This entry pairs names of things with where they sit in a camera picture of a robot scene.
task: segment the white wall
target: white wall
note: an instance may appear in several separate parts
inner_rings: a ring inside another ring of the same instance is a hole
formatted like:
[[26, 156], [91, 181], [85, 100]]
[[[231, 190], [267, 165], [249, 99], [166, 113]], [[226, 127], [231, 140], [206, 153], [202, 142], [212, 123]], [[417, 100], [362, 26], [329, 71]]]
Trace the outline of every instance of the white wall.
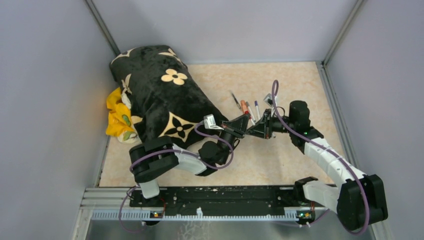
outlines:
[[188, 64], [324, 59], [356, 0], [93, 0], [121, 52], [172, 46]]
[[424, 239], [424, 1], [367, 1], [329, 64], [364, 172], [384, 181], [397, 239]]
[[106, 145], [114, 56], [82, 0], [1, 1], [0, 25], [0, 239], [69, 239]]

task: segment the marker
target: marker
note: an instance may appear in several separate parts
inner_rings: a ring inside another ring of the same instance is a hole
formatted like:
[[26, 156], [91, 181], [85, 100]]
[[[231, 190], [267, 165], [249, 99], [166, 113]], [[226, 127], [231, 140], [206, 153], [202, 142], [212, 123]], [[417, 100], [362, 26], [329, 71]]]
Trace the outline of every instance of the marker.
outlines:
[[232, 98], [234, 99], [235, 104], [237, 104], [238, 109], [240, 109], [241, 111], [243, 111], [243, 110], [242, 110], [242, 107], [240, 106], [239, 101], [237, 101], [237, 98], [236, 98], [236, 96], [234, 95], [234, 93], [233, 93], [232, 91], [229, 91], [229, 92], [231, 93], [231, 96], [232, 96]]
[[253, 119], [253, 122], [254, 122], [254, 123], [256, 123], [255, 115], [253, 115], [253, 111], [252, 111], [252, 109], [251, 109], [251, 105], [249, 104], [249, 102], [248, 102], [248, 101], [246, 102], [246, 105], [247, 105], [247, 109], [249, 110], [250, 116], [251, 116], [251, 117], [252, 117], [252, 119]]
[[256, 107], [257, 120], [261, 120], [261, 112], [259, 111], [258, 101], [254, 101], [254, 106]]
[[[248, 114], [249, 113], [249, 109], [248, 106], [246, 104], [246, 102], [244, 100], [241, 100], [241, 109], [243, 111], [244, 114]], [[255, 122], [252, 119], [252, 115], [250, 115], [249, 119], [251, 120], [252, 124], [255, 125]]]

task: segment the black pillow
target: black pillow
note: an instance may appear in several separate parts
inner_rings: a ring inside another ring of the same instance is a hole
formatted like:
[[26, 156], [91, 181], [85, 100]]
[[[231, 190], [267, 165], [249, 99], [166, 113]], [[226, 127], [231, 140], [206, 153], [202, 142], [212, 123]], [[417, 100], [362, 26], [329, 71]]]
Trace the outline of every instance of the black pillow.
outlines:
[[[219, 125], [228, 120], [167, 45], [130, 49], [112, 60], [110, 70], [131, 116], [141, 118], [134, 128], [142, 142], [167, 135], [186, 149], [203, 139], [193, 129], [204, 116], [213, 114]], [[203, 126], [199, 130], [215, 134]]]

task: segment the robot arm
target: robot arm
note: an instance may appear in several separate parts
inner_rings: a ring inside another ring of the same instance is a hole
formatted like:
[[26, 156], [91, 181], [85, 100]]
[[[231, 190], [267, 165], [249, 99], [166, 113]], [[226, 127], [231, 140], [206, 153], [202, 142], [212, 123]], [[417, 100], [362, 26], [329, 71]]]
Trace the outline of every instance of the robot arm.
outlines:
[[[363, 186], [369, 205], [368, 224], [387, 219], [388, 211], [383, 181], [377, 175], [366, 175], [341, 156], [335, 157], [330, 154], [328, 150], [335, 153], [334, 149], [327, 143], [324, 136], [311, 126], [309, 114], [306, 102], [293, 101], [290, 103], [289, 115], [283, 116], [282, 120], [296, 133], [324, 146], [325, 149], [306, 142], [296, 134], [289, 132], [274, 116], [271, 109], [266, 109], [262, 118], [249, 129], [247, 129], [250, 117], [248, 113], [231, 121], [223, 122], [221, 126], [217, 126], [213, 116], [208, 115], [204, 118], [204, 125], [207, 129], [221, 131], [219, 137], [229, 143], [233, 149], [237, 146], [235, 145], [236, 140], [244, 138], [245, 135], [270, 139], [274, 132], [289, 133], [292, 144], [303, 154], [313, 159], [335, 183], [335, 186], [329, 186], [314, 177], [298, 180], [294, 184], [296, 198], [301, 202], [314, 201], [323, 205], [337, 213], [345, 228], [355, 230], [364, 225], [365, 206], [360, 188], [354, 181], [354, 177], [347, 167], [341, 163], [341, 161], [344, 161], [353, 170]], [[135, 164], [140, 158], [147, 157], [148, 153], [161, 151], [168, 152]], [[157, 201], [160, 192], [156, 182], [157, 177], [172, 168], [186, 170], [197, 176], [208, 176], [217, 170], [209, 166], [226, 164], [230, 148], [220, 141], [207, 141], [197, 155], [172, 144], [169, 136], [163, 136], [133, 147], [129, 153], [131, 162], [135, 165], [132, 168], [132, 173], [136, 183], [141, 187], [143, 197], [147, 200]]]

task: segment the yellow cloth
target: yellow cloth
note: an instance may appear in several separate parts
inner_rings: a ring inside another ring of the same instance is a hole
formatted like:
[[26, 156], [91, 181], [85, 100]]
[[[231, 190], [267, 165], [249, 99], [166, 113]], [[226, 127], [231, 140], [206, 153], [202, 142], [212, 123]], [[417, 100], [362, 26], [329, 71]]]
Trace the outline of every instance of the yellow cloth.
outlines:
[[117, 137], [120, 142], [134, 143], [139, 141], [132, 123], [131, 111], [122, 103], [121, 89], [115, 89], [106, 99], [109, 109], [106, 134]]

